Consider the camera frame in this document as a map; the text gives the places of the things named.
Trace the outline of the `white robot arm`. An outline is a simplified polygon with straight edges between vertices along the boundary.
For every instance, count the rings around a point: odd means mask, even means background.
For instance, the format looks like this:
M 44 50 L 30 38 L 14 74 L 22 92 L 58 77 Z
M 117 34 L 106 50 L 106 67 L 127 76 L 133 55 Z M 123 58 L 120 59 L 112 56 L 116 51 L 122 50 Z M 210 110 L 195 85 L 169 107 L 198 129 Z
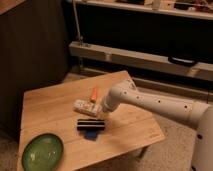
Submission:
M 141 107 L 196 130 L 190 171 L 213 171 L 213 105 L 195 100 L 140 92 L 125 79 L 102 98 L 98 114 L 108 115 L 120 104 Z

